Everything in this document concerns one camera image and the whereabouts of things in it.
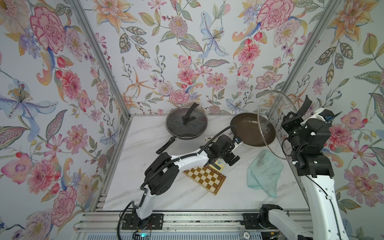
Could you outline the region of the glass pot lid black handle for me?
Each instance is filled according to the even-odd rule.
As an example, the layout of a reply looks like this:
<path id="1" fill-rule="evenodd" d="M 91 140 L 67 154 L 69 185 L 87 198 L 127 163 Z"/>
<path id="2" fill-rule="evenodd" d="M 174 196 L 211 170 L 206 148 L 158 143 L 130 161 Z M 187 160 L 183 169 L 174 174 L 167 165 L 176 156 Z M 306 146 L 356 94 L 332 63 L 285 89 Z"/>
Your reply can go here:
<path id="1" fill-rule="evenodd" d="M 285 120 L 300 121 L 312 105 L 305 97 L 301 107 L 293 103 L 291 97 L 277 90 L 263 92 L 260 97 L 257 117 L 260 120 L 259 131 L 266 147 L 279 159 L 290 160 L 292 147 L 287 140 L 288 133 L 283 128 Z"/>

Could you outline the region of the light green cloth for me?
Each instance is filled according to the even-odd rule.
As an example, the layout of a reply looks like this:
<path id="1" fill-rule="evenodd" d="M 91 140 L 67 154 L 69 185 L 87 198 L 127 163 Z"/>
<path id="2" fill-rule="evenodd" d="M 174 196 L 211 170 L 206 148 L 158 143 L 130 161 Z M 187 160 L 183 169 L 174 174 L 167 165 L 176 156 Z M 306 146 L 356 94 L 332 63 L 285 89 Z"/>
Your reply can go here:
<path id="1" fill-rule="evenodd" d="M 283 168 L 279 158 L 268 150 L 262 150 L 247 168 L 247 186 L 264 190 L 269 197 L 277 198 L 277 184 Z"/>

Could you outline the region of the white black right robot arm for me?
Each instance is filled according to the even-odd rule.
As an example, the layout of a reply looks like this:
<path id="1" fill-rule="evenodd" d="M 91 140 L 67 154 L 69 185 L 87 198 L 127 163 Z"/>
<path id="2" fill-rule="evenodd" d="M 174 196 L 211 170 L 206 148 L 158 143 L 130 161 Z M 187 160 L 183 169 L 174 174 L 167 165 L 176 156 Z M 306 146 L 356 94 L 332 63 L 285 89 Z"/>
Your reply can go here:
<path id="1" fill-rule="evenodd" d="M 335 191 L 330 159 L 322 152 L 331 136 L 336 115 L 325 109 L 303 120 L 299 112 L 289 112 L 282 122 L 291 144 L 291 158 L 308 198 L 313 231 L 304 230 L 278 205 L 264 204 L 258 215 L 263 229 L 278 229 L 288 240 L 347 240 Z"/>

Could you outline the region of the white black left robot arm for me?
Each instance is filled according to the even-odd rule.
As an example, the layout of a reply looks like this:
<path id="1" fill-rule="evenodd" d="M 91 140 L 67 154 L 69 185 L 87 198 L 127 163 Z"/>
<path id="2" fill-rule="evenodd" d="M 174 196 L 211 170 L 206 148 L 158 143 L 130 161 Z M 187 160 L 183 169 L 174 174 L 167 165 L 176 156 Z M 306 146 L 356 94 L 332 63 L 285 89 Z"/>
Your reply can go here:
<path id="1" fill-rule="evenodd" d="M 135 206 L 134 215 L 139 220 L 148 219 L 154 210 L 155 197 L 171 188 L 179 172 L 211 165 L 218 159 L 230 166 L 234 165 L 240 157 L 233 154 L 233 150 L 242 143 L 239 137 L 221 135 L 215 137 L 214 142 L 209 141 L 188 154 L 170 156 L 166 152 L 161 153 L 145 171 L 145 180 L 140 186 L 144 193 L 140 203 Z"/>

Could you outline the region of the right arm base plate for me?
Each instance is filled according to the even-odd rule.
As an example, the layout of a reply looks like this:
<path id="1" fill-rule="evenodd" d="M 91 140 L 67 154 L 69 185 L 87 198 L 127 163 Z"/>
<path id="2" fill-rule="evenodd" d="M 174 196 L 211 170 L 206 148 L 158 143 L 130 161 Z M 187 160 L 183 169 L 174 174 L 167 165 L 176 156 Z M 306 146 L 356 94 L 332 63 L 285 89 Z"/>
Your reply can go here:
<path id="1" fill-rule="evenodd" d="M 245 226 L 246 230 L 267 230 L 273 226 L 269 222 L 267 213 L 246 213 L 242 214 L 242 216 L 243 220 L 241 221 L 241 225 Z"/>

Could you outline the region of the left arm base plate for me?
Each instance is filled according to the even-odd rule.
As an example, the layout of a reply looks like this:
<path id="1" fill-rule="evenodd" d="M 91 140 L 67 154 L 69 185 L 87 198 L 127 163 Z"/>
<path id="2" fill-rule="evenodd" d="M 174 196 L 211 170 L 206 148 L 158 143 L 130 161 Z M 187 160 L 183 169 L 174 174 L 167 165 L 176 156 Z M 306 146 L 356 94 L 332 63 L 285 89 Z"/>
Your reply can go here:
<path id="1" fill-rule="evenodd" d="M 148 218 L 140 219 L 136 213 L 123 216 L 122 230 L 162 230 L 164 214 L 151 214 Z"/>

